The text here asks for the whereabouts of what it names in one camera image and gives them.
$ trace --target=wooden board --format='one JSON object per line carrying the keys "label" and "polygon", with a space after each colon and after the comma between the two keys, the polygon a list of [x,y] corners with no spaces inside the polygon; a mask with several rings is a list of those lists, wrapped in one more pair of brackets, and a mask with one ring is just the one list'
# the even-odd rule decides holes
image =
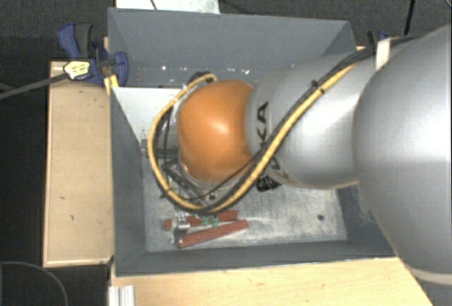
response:
{"label": "wooden board", "polygon": [[136,306],[432,306],[398,258],[112,278]]}
{"label": "wooden board", "polygon": [[[64,63],[52,63],[51,76]],[[43,265],[103,264],[113,255],[108,97],[84,82],[50,86]]]}

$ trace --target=black floor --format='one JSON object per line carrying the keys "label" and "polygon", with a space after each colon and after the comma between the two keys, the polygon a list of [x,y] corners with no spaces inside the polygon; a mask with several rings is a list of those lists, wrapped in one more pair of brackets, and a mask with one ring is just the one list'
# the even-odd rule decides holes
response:
{"label": "black floor", "polygon": [[[368,30],[402,35],[410,0],[220,0],[224,13],[349,20],[359,45]],[[74,21],[107,34],[114,0],[0,0],[0,83],[21,86],[47,76],[62,57],[55,33]],[[451,22],[443,0],[417,0],[412,34]],[[46,151],[46,92],[0,102],[0,259],[40,264]],[[39,271],[3,267],[2,305],[63,305],[57,285]],[[70,305],[106,305],[103,266],[58,270]]]}

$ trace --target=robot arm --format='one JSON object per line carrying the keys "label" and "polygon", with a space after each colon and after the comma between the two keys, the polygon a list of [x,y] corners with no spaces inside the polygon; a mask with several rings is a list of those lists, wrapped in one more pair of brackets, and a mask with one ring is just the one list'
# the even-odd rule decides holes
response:
{"label": "robot arm", "polygon": [[[413,275],[429,292],[446,289],[450,296],[451,26],[421,39],[393,41],[391,58],[382,68],[374,60],[372,52],[364,50],[292,66],[263,79],[251,93],[220,96],[214,102],[219,113],[214,120],[206,116],[200,121],[202,111],[196,115],[201,135],[196,146],[184,147],[179,161],[184,162],[187,154],[198,156],[202,167],[207,155],[197,149],[221,136],[239,145],[226,154],[218,152],[218,159],[248,154],[231,165],[230,169],[238,168],[235,179],[220,183],[224,175],[210,169],[206,174],[211,178],[203,178],[202,171],[191,171],[185,164],[186,179],[207,189],[205,195],[219,193],[213,201],[178,195],[153,155],[157,129],[175,99],[161,111],[148,137],[150,160],[162,190],[186,211],[217,213],[239,201],[264,171],[276,182],[294,187],[335,189],[358,184],[384,235]],[[188,99],[196,99],[203,89],[213,99],[222,81],[196,89],[206,79],[215,78],[199,78],[183,89],[180,98],[189,92]],[[206,99],[200,97],[199,102],[202,108]],[[236,112],[228,104],[234,104]],[[183,111],[184,102],[173,114],[176,123]],[[177,124],[179,135],[184,133],[180,127],[186,126],[181,123],[191,119],[185,116]],[[222,148],[225,139],[210,153]],[[220,193],[225,185],[227,190]]]}

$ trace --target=gray bin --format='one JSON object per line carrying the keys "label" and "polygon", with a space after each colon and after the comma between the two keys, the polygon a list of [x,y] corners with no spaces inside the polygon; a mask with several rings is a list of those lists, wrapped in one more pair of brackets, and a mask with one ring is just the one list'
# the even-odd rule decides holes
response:
{"label": "gray bin", "polygon": [[[333,202],[332,214],[338,229],[330,230],[329,237],[184,250],[153,250],[150,245],[150,218],[159,207],[165,209],[162,202],[167,206],[169,202],[158,200],[156,186],[152,188],[153,178],[133,123],[137,117],[131,117],[131,112],[138,114],[143,108],[142,92],[160,86],[179,87],[193,73],[206,69],[221,79],[240,78],[256,83],[284,66],[326,54],[351,52],[355,41],[349,23],[111,8],[108,25],[109,50],[127,53],[131,68],[126,85],[135,88],[130,91],[129,108],[122,101],[127,98],[128,89],[119,89],[111,97],[114,257],[118,276],[393,256],[356,187],[331,191],[337,201],[337,206]],[[284,204],[283,197],[277,195],[282,188],[272,191],[274,207]],[[149,189],[155,191],[155,203]],[[318,191],[294,192],[306,192],[305,199],[309,199],[310,192]],[[280,215],[289,217],[287,212]],[[292,230],[315,228],[318,221],[313,219],[310,224],[293,217],[287,219]]]}

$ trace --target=red object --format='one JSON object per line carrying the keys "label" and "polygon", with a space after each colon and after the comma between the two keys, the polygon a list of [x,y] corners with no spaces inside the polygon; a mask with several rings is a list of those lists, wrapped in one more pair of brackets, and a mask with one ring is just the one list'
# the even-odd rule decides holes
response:
{"label": "red object", "polygon": [[[230,222],[231,220],[237,220],[237,211],[229,210],[218,214],[218,222]],[[186,218],[187,223],[190,227],[197,227],[202,224],[200,218],[195,216],[188,216]],[[165,220],[165,230],[171,230],[172,221],[170,219]]]}
{"label": "red object", "polygon": [[179,240],[178,246],[179,248],[186,248],[199,245],[200,243],[214,240],[246,228],[248,228],[248,222],[246,220],[237,220],[233,223],[220,225],[216,228],[209,228],[207,230],[200,230],[199,232],[183,236]]}

